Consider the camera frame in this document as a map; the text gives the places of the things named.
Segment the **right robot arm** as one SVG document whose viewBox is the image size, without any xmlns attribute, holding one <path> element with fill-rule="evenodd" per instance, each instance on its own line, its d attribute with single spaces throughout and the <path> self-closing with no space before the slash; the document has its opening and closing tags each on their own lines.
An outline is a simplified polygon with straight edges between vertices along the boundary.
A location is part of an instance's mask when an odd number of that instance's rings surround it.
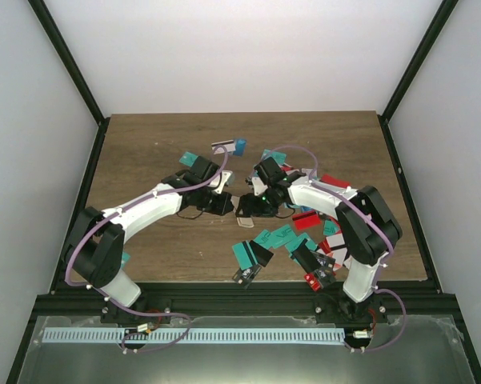
<svg viewBox="0 0 481 384">
<path fill-rule="evenodd" d="M 368 312 L 367 299 L 378 289 L 381 269 L 403 235 L 397 219 L 373 186 L 354 189 L 335 178 L 317 180 L 315 173 L 285 171 L 272 158 L 254 167 L 249 182 L 253 191 L 239 199 L 239 217 L 274 217 L 283 204 L 305 206 L 338 224 L 347 251 L 349 273 L 346 295 L 339 305 L 342 317 L 358 322 Z"/>
</svg>

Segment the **beige leather card holder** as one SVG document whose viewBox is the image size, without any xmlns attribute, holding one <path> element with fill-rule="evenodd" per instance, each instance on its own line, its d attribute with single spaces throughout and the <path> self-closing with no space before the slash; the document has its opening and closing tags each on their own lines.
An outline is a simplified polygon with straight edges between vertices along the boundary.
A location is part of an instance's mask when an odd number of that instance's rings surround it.
<svg viewBox="0 0 481 384">
<path fill-rule="evenodd" d="M 236 211 L 238 209 L 239 197 L 232 196 L 231 202 L 233 204 L 234 211 Z M 250 229 L 250 228 L 253 228 L 255 226 L 252 218 L 237 217 L 236 220 L 237 220 L 238 226 L 241 227 L 241 228 Z"/>
</svg>

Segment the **black card front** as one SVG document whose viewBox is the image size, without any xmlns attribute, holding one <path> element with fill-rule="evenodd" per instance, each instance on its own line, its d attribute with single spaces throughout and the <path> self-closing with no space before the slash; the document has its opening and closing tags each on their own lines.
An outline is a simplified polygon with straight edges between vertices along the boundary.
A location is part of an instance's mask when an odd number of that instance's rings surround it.
<svg viewBox="0 0 481 384">
<path fill-rule="evenodd" d="M 261 269 L 262 267 L 259 264 L 246 268 L 245 270 L 238 269 L 233 275 L 232 281 L 246 289 L 255 280 Z"/>
</svg>

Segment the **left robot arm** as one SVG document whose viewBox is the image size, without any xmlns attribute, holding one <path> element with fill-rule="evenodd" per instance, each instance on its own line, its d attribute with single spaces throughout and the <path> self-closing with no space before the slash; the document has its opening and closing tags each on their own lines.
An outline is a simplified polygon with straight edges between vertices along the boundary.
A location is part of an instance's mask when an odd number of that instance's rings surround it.
<svg viewBox="0 0 481 384">
<path fill-rule="evenodd" d="M 66 283 L 99 291 L 119 306 L 128 322 L 141 322 L 148 305 L 140 298 L 140 287 L 123 270 L 124 245 L 148 226 L 189 206 L 218 216 L 230 213 L 234 205 L 224 188 L 234 181 L 234 174 L 224 167 L 199 156 L 189 169 L 163 178 L 129 202 L 81 211 L 63 247 Z"/>
</svg>

